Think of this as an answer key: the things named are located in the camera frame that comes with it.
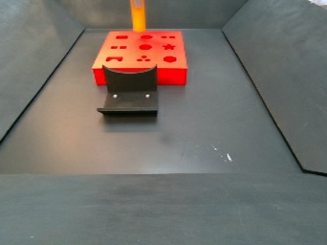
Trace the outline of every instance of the black holder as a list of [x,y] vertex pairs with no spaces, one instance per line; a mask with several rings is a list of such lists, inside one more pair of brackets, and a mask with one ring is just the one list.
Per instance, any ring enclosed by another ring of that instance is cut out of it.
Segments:
[[157,115],[157,67],[137,72],[123,73],[104,67],[107,99],[104,115]]

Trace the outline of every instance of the yellow post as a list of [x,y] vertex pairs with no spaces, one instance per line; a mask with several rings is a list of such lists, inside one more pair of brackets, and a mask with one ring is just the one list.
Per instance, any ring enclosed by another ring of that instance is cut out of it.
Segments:
[[131,0],[133,31],[145,31],[145,0]]

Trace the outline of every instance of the red block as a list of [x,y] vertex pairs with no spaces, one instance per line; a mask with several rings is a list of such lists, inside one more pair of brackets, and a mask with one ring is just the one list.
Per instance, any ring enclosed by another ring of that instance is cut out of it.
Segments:
[[103,65],[139,72],[157,65],[159,85],[185,85],[188,62],[180,32],[109,32],[92,66],[97,85],[105,85]]

